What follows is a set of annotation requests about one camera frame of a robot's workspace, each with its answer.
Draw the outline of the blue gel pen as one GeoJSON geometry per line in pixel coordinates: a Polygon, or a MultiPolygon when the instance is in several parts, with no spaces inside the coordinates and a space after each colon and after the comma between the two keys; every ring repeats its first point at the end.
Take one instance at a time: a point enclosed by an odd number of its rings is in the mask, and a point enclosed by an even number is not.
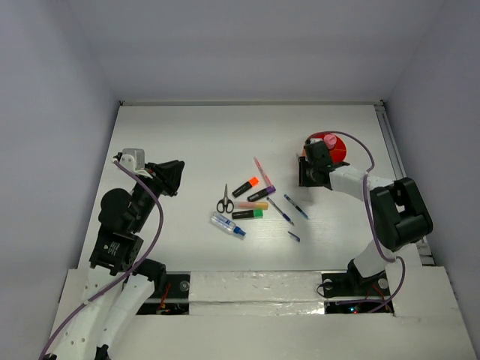
{"type": "Polygon", "coordinates": [[[305,219],[309,220],[308,215],[305,211],[286,193],[283,195],[284,199],[293,207],[295,208],[305,219]]]}

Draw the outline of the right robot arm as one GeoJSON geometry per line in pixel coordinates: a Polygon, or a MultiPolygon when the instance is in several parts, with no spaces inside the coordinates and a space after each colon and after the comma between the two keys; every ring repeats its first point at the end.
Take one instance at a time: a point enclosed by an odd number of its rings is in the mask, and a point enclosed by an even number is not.
{"type": "Polygon", "coordinates": [[[322,187],[363,202],[372,241],[344,273],[329,273],[319,286],[324,298],[363,296],[386,267],[398,261],[398,252],[430,234],[433,221],[417,184],[408,177],[398,180],[359,170],[339,155],[341,140],[333,133],[318,133],[305,140],[298,159],[298,184],[322,187]]]}

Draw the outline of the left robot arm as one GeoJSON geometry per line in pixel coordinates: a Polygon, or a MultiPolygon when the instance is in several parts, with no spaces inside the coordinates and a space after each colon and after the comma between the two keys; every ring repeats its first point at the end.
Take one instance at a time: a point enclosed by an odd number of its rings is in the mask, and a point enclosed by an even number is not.
{"type": "Polygon", "coordinates": [[[178,193],[185,163],[147,163],[139,149],[125,149],[112,162],[135,185],[103,195],[80,303],[50,335],[41,359],[110,359],[143,303],[165,290],[164,264],[148,258],[161,231],[144,253],[139,233],[152,209],[162,209],[160,196],[178,193]]]}

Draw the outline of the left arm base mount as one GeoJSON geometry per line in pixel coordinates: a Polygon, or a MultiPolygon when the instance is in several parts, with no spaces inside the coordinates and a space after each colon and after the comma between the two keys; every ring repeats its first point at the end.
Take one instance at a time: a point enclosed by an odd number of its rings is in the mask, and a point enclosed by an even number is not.
{"type": "Polygon", "coordinates": [[[190,272],[168,272],[162,289],[156,290],[136,312],[137,315],[188,315],[190,272]]]}

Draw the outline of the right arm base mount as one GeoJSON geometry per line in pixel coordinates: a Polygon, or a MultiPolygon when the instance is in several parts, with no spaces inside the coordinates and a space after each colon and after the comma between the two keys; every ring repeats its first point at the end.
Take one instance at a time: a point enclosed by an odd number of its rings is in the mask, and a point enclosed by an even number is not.
{"type": "Polygon", "coordinates": [[[354,284],[347,273],[322,274],[316,286],[324,300],[326,314],[393,314],[391,292],[385,273],[373,280],[354,284]]]}

